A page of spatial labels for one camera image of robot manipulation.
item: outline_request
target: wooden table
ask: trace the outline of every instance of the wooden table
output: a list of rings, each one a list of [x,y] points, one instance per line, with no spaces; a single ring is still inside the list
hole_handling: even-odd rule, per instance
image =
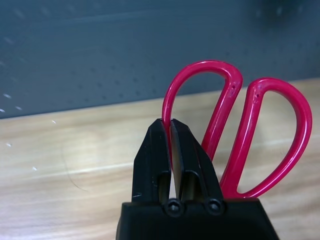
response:
[[[320,238],[320,82],[295,82],[313,111],[300,162],[260,199],[282,240]],[[219,92],[179,97],[173,117],[200,141]],[[214,159],[220,176],[242,113],[241,91]],[[113,240],[122,202],[131,199],[133,160],[162,100],[95,107],[0,121],[0,239]],[[265,178],[291,145],[290,104],[268,93],[240,187]]]

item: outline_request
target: black clamp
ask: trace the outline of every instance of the black clamp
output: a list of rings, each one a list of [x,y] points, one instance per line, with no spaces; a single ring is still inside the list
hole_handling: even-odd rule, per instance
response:
[[[279,240],[257,198],[224,199],[213,165],[188,126],[171,121],[176,198],[161,119],[134,159],[131,202],[123,203],[116,240]]]

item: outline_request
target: scissor handle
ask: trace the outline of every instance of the scissor handle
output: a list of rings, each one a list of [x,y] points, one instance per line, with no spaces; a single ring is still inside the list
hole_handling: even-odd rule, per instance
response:
[[[238,93],[242,87],[243,77],[240,71],[223,61],[207,60],[192,63],[184,67],[171,82],[162,105],[162,121],[168,136],[169,154],[172,167],[170,121],[173,104],[176,95],[186,80],[196,74],[212,72],[221,75],[225,79],[225,84],[221,95],[214,108],[208,128],[205,131],[202,141],[202,148],[212,160],[216,152],[221,134],[226,125],[229,113],[235,103]]]
[[[249,148],[254,136],[263,97],[267,91],[284,96],[296,115],[296,131],[292,145],[279,166],[260,184],[245,192],[237,192]],[[265,77],[253,81],[247,89],[240,125],[220,186],[225,198],[256,198],[282,180],[295,166],[307,147],[312,130],[312,112],[308,101],[294,86],[280,79]]]

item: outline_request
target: black screw head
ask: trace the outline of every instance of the black screw head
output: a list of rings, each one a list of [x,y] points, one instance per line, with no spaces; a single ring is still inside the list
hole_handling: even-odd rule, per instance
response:
[[[180,217],[184,211],[184,205],[175,198],[169,199],[169,201],[164,205],[164,211],[170,217]]]
[[[207,211],[215,216],[222,215],[225,212],[225,204],[215,198],[209,198],[204,203]]]

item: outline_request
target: gray wall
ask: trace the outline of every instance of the gray wall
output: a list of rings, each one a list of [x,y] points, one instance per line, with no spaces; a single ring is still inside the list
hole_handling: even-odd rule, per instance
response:
[[[0,118],[163,97],[195,61],[320,76],[318,0],[0,0]],[[180,91],[221,89],[213,74]]]

